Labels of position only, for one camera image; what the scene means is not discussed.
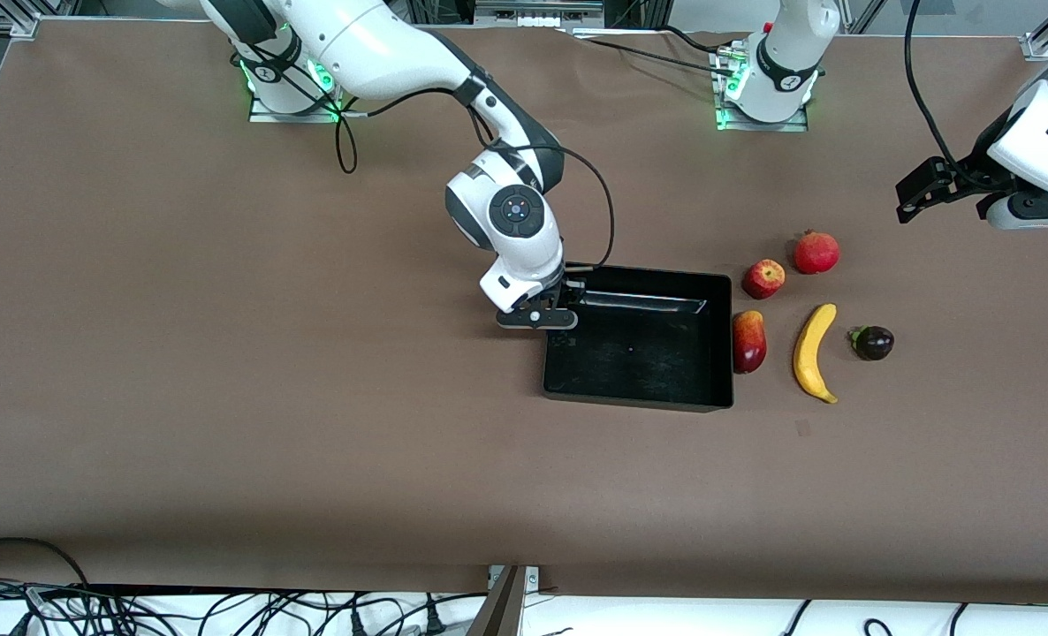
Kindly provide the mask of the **red pomegranate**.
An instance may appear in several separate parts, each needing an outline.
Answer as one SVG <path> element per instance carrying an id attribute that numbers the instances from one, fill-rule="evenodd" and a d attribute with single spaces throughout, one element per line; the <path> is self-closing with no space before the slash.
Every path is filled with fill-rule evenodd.
<path id="1" fill-rule="evenodd" d="M 792 250 L 795 269 L 802 275 L 822 275 L 834 269 L 839 259 L 839 242 L 830 233 L 804 232 Z"/>

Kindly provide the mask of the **black plastic box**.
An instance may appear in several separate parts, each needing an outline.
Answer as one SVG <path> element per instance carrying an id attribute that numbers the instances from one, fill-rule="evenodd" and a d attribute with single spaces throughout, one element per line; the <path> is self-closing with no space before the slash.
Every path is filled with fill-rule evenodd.
<path id="1" fill-rule="evenodd" d="M 733 407 L 733 282 L 725 275 L 605 266 L 570 330 L 547 335 L 542 390 L 593 404 L 709 413 Z"/>

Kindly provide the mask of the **red apple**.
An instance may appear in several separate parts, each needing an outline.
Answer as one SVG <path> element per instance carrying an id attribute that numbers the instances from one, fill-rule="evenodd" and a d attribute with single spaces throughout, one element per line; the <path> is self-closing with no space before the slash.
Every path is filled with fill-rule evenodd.
<path id="1" fill-rule="evenodd" d="M 741 279 L 741 289 L 754 300 L 766 300 L 782 290 L 786 271 L 774 259 L 755 262 Z"/>

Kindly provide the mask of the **red yellow mango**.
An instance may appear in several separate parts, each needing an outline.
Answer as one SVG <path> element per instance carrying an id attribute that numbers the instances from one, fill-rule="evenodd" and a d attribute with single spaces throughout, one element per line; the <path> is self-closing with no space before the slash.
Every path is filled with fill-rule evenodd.
<path id="1" fill-rule="evenodd" d="M 733 319 L 733 371 L 750 374 L 764 361 L 767 354 L 765 319 L 757 310 L 739 313 Z"/>

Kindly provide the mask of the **yellow banana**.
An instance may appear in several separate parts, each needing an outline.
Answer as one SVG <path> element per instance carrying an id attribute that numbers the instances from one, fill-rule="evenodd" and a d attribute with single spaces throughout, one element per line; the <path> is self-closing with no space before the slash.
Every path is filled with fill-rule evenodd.
<path id="1" fill-rule="evenodd" d="M 815 307 L 800 329 L 792 355 L 792 370 L 796 383 L 804 393 L 826 404 L 836 404 L 838 398 L 824 382 L 822 368 L 818 366 L 818 351 L 836 317 L 838 317 L 838 307 L 832 303 Z"/>

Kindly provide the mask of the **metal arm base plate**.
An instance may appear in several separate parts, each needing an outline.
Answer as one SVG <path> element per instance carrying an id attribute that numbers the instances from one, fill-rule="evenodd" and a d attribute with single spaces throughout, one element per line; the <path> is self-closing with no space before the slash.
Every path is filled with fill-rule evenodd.
<path id="1" fill-rule="evenodd" d="M 261 98 L 257 96 L 256 87 L 254 87 L 254 76 L 249 70 L 243 64 L 239 65 L 239 68 L 242 72 L 244 72 L 244 76 L 246 78 L 246 89 L 250 95 L 248 114 L 250 122 L 310 125 L 327 125 L 339 122 L 339 110 L 341 110 L 344 105 L 343 89 L 334 83 L 333 76 L 330 76 L 329 72 L 327 72 L 327 70 L 315 61 L 307 59 L 303 62 L 303 72 L 308 76 L 309 87 L 313 90 L 318 90 L 319 88 L 325 89 L 327 92 L 327 98 L 329 100 L 321 104 L 316 104 L 309 112 L 305 112 L 305 109 L 303 109 L 302 106 L 301 108 L 296 109 L 293 113 L 280 113 L 272 111 L 269 106 L 262 103 Z"/>
<path id="2" fill-rule="evenodd" d="M 717 52 L 709 53 L 711 67 L 719 70 L 730 70 L 733 73 L 733 76 L 714 75 L 711 78 L 717 129 L 721 132 L 727 130 L 728 132 L 805 133 L 809 129 L 807 103 L 811 98 L 810 90 L 804 94 L 794 115 L 787 120 L 779 122 L 754 119 L 729 98 L 730 90 L 738 88 L 740 80 L 747 76 L 745 57 L 745 40 L 743 39 L 733 40 L 729 44 L 718 47 Z"/>

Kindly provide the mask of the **grey metal rack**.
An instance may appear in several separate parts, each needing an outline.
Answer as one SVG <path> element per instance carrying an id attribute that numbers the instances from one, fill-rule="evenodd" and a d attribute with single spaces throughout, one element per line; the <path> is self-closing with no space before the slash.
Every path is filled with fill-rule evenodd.
<path id="1" fill-rule="evenodd" d="M 605 28 L 604 0 L 473 0 L 482 27 Z"/>

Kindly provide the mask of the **dark purple eggplant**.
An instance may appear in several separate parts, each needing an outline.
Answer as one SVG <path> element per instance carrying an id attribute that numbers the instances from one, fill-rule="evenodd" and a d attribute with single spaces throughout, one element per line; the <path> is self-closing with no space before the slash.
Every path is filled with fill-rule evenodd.
<path id="1" fill-rule="evenodd" d="M 885 327 L 867 325 L 852 329 L 848 333 L 852 350 L 858 357 L 867 361 L 883 360 L 892 353 L 895 336 Z"/>

